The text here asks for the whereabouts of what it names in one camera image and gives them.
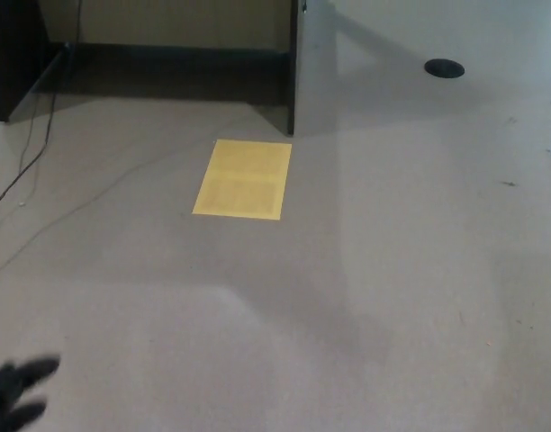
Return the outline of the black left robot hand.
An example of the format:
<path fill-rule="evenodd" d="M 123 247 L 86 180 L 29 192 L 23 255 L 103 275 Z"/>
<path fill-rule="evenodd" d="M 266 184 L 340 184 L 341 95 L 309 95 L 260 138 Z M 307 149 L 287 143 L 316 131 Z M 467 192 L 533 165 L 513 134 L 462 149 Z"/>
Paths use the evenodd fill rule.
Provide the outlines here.
<path fill-rule="evenodd" d="M 0 432 L 23 431 L 47 408 L 45 397 L 21 404 L 21 397 L 57 372 L 60 355 L 48 354 L 21 364 L 7 361 L 0 366 Z"/>

